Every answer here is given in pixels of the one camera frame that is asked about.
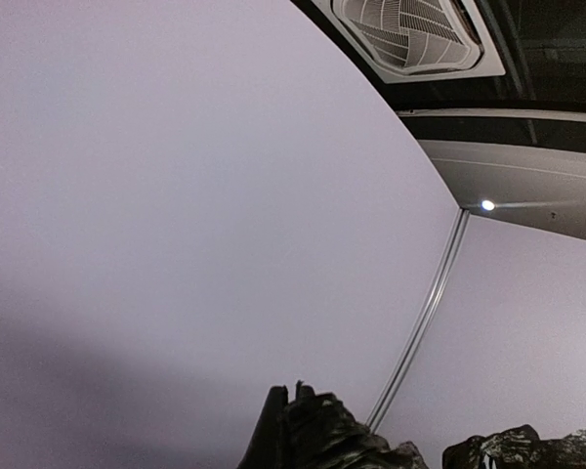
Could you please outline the black plastic trash bag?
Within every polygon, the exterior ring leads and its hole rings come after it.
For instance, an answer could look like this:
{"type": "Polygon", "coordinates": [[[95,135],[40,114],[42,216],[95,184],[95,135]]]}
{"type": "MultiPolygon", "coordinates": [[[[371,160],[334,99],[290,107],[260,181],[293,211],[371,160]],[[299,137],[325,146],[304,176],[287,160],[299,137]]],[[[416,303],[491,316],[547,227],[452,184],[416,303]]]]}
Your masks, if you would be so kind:
{"type": "MultiPolygon", "coordinates": [[[[299,381],[270,388],[240,468],[425,468],[418,447],[391,447],[333,393],[299,381]]],[[[443,451],[443,468],[586,468],[586,431],[543,440],[529,425],[473,436],[443,451]]]]}

